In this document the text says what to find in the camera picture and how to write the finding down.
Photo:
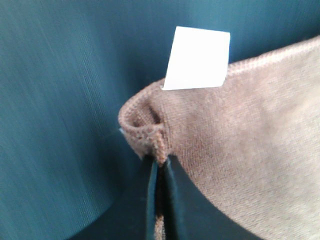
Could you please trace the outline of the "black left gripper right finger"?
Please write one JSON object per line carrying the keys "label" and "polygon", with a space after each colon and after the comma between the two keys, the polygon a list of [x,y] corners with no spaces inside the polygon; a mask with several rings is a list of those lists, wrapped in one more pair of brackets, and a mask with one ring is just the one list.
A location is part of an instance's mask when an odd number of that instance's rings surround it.
{"label": "black left gripper right finger", "polygon": [[175,155],[169,155],[163,165],[162,189],[167,240],[259,239],[211,204]]}

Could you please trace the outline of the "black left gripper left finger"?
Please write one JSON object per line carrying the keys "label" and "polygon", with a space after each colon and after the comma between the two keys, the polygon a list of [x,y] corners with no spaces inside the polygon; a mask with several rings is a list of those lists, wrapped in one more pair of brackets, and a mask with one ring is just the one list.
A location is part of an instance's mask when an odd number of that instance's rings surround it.
{"label": "black left gripper left finger", "polygon": [[137,175],[112,206],[71,240],[154,240],[158,165],[143,158]]}

